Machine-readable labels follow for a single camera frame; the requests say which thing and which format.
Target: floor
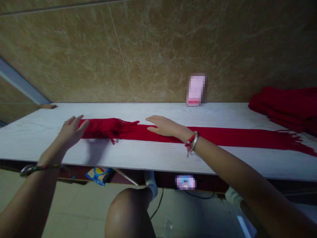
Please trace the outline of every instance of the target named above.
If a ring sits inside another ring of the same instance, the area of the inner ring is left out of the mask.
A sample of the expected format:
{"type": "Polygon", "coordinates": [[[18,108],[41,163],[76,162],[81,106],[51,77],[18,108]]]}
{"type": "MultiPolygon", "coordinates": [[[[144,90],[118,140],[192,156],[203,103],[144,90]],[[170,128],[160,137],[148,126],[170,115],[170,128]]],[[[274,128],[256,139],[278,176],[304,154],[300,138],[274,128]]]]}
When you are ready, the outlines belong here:
{"type": "MultiPolygon", "coordinates": [[[[17,173],[0,170],[0,211],[23,181],[17,173]]],[[[104,237],[108,207],[115,196],[128,187],[135,188],[125,184],[101,187],[93,182],[85,186],[58,182],[43,237],[104,237]]],[[[161,193],[159,188],[157,198],[148,209],[150,216],[158,206],[161,193]]],[[[227,201],[218,198],[202,200],[164,189],[152,224],[157,237],[245,237],[237,215],[241,215],[241,211],[227,201]],[[172,224],[172,233],[170,226],[164,229],[166,221],[172,224]]]]}

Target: hand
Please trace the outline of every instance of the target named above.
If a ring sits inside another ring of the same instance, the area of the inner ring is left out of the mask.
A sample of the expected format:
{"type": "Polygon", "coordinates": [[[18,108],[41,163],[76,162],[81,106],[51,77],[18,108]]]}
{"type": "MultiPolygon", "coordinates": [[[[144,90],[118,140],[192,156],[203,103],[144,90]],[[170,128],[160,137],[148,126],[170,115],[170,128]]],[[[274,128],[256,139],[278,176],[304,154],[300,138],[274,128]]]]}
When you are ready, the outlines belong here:
{"type": "Polygon", "coordinates": [[[187,140],[193,134],[189,128],[162,116],[150,116],[145,120],[154,123],[157,127],[148,127],[149,131],[162,136],[174,136],[181,140],[183,140],[183,138],[187,140]]]}
{"type": "Polygon", "coordinates": [[[72,116],[65,121],[54,142],[66,150],[74,146],[82,138],[89,125],[89,120],[85,120],[80,128],[78,128],[79,122],[83,117],[84,115],[80,115],[79,117],[72,116]]]}

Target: wood grain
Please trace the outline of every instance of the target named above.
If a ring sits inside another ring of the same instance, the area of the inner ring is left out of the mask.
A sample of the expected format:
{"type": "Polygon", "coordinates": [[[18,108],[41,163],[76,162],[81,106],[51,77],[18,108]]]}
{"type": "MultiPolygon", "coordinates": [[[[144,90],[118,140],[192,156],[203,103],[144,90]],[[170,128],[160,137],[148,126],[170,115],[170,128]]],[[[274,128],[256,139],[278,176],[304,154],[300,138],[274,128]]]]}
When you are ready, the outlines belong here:
{"type": "MultiPolygon", "coordinates": [[[[54,110],[39,109],[0,129],[0,158],[37,161],[57,136],[65,120],[120,118],[150,125],[145,118],[162,115],[186,126],[280,130],[285,129],[248,109],[247,103],[208,103],[186,107],[184,103],[56,103],[54,110]]],[[[317,150],[317,143],[302,135],[317,150]]],[[[317,158],[291,150],[223,146],[266,178],[317,181],[317,158]]],[[[82,139],[66,154],[63,163],[112,168],[145,169],[214,174],[193,153],[186,157],[182,144],[107,139],[82,139]]]]}

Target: foot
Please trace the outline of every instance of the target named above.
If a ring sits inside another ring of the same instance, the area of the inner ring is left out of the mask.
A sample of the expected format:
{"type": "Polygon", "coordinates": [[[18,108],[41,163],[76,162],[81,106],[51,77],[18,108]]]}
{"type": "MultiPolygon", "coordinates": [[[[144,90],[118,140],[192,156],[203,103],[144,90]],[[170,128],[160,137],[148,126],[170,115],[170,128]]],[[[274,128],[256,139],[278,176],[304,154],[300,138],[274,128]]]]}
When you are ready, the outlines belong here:
{"type": "Polygon", "coordinates": [[[240,207],[240,203],[243,201],[243,198],[232,188],[229,187],[225,193],[226,200],[232,204],[236,204],[240,207]]]}
{"type": "Polygon", "coordinates": [[[153,197],[151,201],[153,201],[153,199],[158,195],[158,186],[155,182],[154,171],[144,171],[144,180],[146,186],[152,191],[153,197]]]}

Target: metal frame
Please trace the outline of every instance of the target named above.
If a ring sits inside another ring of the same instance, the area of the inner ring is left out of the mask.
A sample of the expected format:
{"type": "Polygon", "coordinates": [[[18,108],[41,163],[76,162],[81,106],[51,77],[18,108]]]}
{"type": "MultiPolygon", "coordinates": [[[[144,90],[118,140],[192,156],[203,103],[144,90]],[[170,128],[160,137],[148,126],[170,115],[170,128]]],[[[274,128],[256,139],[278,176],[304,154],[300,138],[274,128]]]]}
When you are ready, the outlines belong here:
{"type": "Polygon", "coordinates": [[[0,128],[6,126],[7,123],[4,123],[3,121],[0,121],[0,128]]]}
{"type": "Polygon", "coordinates": [[[26,81],[18,72],[0,58],[0,76],[8,83],[18,89],[21,93],[31,99],[35,104],[50,104],[39,91],[37,91],[28,81],[26,81]]]}

